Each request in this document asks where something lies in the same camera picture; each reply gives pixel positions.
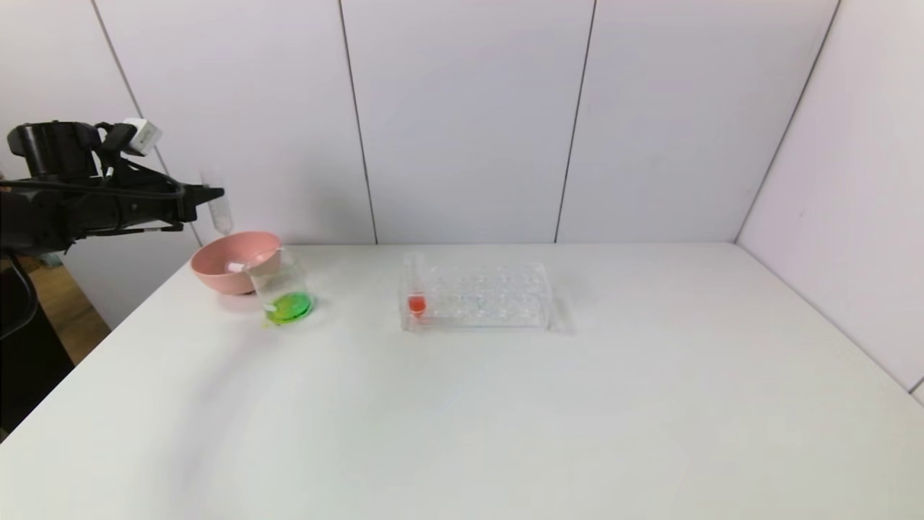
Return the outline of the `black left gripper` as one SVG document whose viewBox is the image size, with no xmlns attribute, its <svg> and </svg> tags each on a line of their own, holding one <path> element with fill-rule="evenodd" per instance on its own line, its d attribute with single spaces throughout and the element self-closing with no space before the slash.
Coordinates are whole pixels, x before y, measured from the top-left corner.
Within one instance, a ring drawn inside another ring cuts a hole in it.
<svg viewBox="0 0 924 520">
<path fill-rule="evenodd" d="M 135 162 L 115 169 L 115 187 L 128 195 L 115 198 L 119 209 L 120 234 L 178 233 L 197 220 L 199 205 L 210 204 L 225 195 L 225 189 L 194 186 L 174 180 Z"/>
</svg>

